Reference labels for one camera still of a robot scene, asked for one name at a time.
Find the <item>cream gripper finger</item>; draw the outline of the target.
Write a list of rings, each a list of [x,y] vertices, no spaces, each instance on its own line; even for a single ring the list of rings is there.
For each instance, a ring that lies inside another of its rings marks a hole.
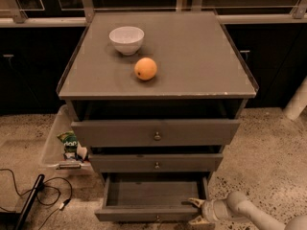
[[[188,198],[187,202],[193,204],[194,206],[198,208],[201,208],[202,205],[205,203],[205,200],[199,199],[199,198]]]
[[[188,221],[190,225],[209,225],[210,222],[202,216],[197,216]]]

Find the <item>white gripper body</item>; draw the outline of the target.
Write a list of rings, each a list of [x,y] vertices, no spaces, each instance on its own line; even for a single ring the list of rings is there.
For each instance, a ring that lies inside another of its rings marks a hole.
[[[227,219],[226,201],[224,199],[206,200],[201,206],[201,215],[211,223]]]

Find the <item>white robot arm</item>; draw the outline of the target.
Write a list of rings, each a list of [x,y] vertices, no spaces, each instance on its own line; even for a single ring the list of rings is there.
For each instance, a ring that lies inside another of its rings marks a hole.
[[[258,230],[307,230],[307,216],[292,218],[284,224],[257,208],[242,192],[231,192],[225,199],[189,198],[201,212],[190,224],[201,225],[223,220],[245,222],[250,221]]]

